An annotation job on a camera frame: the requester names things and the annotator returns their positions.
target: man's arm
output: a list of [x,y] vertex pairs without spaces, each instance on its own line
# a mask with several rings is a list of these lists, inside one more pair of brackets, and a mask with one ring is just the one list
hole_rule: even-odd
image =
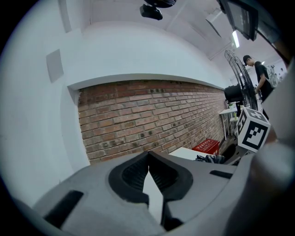
[[257,94],[258,91],[261,89],[261,87],[263,86],[264,82],[266,81],[266,76],[263,74],[260,75],[260,81],[259,84],[257,85],[256,89],[255,89],[255,93]]

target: man in black shirt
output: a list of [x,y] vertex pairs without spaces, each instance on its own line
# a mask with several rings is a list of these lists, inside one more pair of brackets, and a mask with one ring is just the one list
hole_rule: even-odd
[[[262,93],[262,102],[265,101],[265,99],[269,96],[269,94],[273,91],[273,88],[271,87],[271,84],[267,81],[269,79],[266,67],[262,65],[260,61],[254,61],[253,58],[251,58],[249,55],[245,55],[243,57],[243,61],[245,65],[249,66],[255,66],[255,71],[257,75],[257,81],[258,85],[255,89],[255,94],[258,94],[259,90]],[[268,116],[263,110],[263,114],[268,119]]]

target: brick wall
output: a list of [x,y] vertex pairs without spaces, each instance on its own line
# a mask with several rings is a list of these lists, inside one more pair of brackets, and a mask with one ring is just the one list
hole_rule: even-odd
[[79,121],[90,160],[146,150],[167,153],[224,137],[220,89],[195,83],[139,80],[81,89]]

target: white cube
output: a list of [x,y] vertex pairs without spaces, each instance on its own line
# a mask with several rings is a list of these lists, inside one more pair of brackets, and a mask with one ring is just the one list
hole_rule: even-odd
[[257,152],[264,145],[270,127],[261,112],[244,107],[237,122],[238,145]]

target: red box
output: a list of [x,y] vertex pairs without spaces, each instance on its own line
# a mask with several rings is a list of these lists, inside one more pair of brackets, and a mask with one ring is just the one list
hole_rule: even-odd
[[206,139],[192,149],[201,153],[219,155],[219,142],[213,139]]

